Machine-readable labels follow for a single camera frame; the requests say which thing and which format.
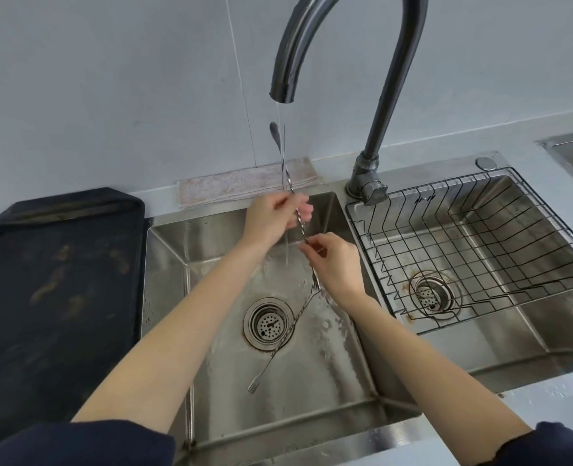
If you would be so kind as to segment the round steel drain strainer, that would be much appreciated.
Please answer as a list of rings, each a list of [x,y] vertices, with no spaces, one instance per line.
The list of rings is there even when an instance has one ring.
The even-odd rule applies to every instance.
[[[260,352],[271,352],[287,342],[295,315],[286,301],[263,297],[251,304],[244,313],[242,329],[247,343]]]

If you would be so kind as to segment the dark grey gooseneck faucet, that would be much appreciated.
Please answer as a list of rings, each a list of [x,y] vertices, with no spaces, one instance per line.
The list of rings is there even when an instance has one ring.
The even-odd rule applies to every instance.
[[[299,0],[283,33],[275,58],[270,97],[294,101],[299,72],[321,23],[339,0]],[[379,151],[419,45],[429,0],[402,0],[399,38],[364,150],[357,157],[347,194],[366,206],[387,200],[388,187],[378,177]]]

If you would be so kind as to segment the running water stream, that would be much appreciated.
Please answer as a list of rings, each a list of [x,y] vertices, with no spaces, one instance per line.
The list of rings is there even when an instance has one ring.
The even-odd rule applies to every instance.
[[[280,160],[281,160],[281,179],[282,179],[282,190],[288,191],[286,175],[285,175],[285,152],[282,143],[282,131],[281,131],[281,115],[280,115],[280,103],[275,102],[276,104],[276,123],[277,123],[277,143],[278,148],[280,150]],[[289,265],[289,237],[288,231],[286,230],[284,233],[284,250],[285,250],[285,265],[288,267]]]

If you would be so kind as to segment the person's right forearm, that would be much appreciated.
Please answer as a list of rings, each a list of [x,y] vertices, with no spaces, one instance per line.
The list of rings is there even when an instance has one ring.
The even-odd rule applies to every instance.
[[[362,329],[461,466],[494,458],[532,429],[493,392],[410,332],[363,290],[335,301]]]

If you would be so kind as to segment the person's dark sleeve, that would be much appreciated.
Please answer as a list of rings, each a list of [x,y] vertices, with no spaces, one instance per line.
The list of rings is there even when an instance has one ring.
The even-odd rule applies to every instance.
[[[172,466],[174,437],[123,420],[40,423],[0,442],[0,466]]]
[[[540,422],[477,466],[573,466],[573,430],[562,423]]]

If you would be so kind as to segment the person's dark left sleeve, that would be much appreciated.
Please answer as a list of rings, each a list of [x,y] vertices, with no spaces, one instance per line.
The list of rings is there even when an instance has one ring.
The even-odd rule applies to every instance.
[[[40,423],[0,442],[0,466],[172,466],[174,437],[123,420]]]

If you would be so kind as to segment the black plastic tray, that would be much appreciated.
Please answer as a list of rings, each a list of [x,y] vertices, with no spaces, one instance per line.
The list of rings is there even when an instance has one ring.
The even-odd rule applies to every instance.
[[[0,214],[0,442],[71,420],[138,341],[144,217],[110,187]]]

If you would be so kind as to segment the twisted metal bar fork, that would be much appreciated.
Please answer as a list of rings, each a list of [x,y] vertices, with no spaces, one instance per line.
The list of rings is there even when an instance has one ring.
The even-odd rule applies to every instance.
[[[274,360],[275,355],[282,349],[282,347],[288,342],[289,338],[292,336],[297,323],[300,319],[300,317],[303,315],[303,313],[305,312],[306,308],[310,305],[310,303],[312,302],[313,298],[315,296],[317,296],[318,294],[320,294],[322,292],[322,286],[317,285],[314,289],[311,290],[311,294],[308,296],[308,298],[306,299],[305,304],[303,305],[303,307],[301,308],[301,310],[299,311],[299,313],[295,316],[292,324],[288,327],[288,329],[286,330],[285,334],[282,336],[282,338],[280,339],[280,342],[278,343],[277,348],[272,352],[269,360],[267,361],[267,363],[265,364],[265,367],[261,370],[261,372],[255,376],[250,385],[247,388],[247,392],[249,394],[253,394],[257,391],[259,385],[260,385],[260,381],[262,379],[263,374],[265,373],[265,371],[267,370],[267,368],[269,368],[271,362]]]

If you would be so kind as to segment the person's left hand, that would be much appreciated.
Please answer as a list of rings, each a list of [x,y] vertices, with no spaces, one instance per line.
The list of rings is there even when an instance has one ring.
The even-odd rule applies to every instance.
[[[309,196],[300,194],[299,213],[303,223],[312,218],[313,205],[310,204]],[[270,210],[266,203],[266,195],[257,196],[246,211],[244,234],[241,245],[259,255],[265,255],[283,236],[286,230],[299,229],[295,211],[297,210]]]

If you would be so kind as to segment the twisted metal bar spoon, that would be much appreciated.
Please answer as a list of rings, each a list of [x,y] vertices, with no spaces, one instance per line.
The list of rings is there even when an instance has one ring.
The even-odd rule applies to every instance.
[[[288,170],[288,167],[286,164],[285,152],[283,151],[282,136],[281,136],[281,132],[280,132],[280,127],[276,122],[271,122],[269,125],[269,130],[270,130],[270,134],[271,134],[273,140],[275,141],[275,143],[278,147],[278,151],[280,153],[281,176],[282,176],[283,189],[288,190],[291,194],[295,194],[295,190],[294,190],[293,185],[292,185],[292,180],[290,178],[290,173],[289,173],[289,170]],[[308,239],[307,239],[307,235],[306,235],[306,231],[305,231],[305,226],[304,226],[303,220],[301,218],[301,214],[299,213],[298,209],[295,211],[295,215],[297,217],[297,222],[298,222],[298,226],[299,226],[303,241],[308,243]]]

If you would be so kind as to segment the person's dark right sleeve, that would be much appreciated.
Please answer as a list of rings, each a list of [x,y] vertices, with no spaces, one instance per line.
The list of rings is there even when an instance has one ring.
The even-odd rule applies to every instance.
[[[573,466],[573,430],[562,423],[540,422],[477,466]]]

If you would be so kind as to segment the person's left forearm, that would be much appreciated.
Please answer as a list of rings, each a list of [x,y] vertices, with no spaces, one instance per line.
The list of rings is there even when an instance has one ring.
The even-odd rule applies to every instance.
[[[244,237],[112,369],[73,423],[131,421],[167,433],[221,324],[272,243]]]

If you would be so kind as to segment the stainless steel double sink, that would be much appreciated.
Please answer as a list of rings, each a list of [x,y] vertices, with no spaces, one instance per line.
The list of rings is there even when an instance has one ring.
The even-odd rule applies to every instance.
[[[484,172],[475,165],[478,157],[380,177],[393,193]],[[366,293],[394,316],[347,216],[346,206],[356,202],[343,182],[305,193],[315,210],[307,233],[330,231],[355,244]],[[313,272],[298,250],[301,237],[296,231],[288,237],[288,267],[282,238],[236,298],[186,394],[170,430],[175,466],[333,465],[435,435],[365,332],[322,293],[257,391],[247,392],[273,351],[247,343],[244,313],[258,299],[277,297],[296,316],[311,294]],[[542,408],[573,396],[573,290],[418,336],[509,407]]]

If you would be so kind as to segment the rusty round drain strainer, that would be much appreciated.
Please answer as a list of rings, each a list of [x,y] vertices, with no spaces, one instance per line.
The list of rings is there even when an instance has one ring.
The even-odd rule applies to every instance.
[[[426,270],[408,281],[408,293],[415,308],[426,317],[438,317],[457,309],[455,282],[446,274]]]

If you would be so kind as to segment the person's right hand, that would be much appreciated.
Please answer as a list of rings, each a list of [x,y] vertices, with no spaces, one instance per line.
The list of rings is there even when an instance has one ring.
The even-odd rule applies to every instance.
[[[323,287],[341,308],[355,308],[366,296],[358,248],[333,232],[316,234],[308,242],[322,243],[328,250],[325,259],[309,261]]]

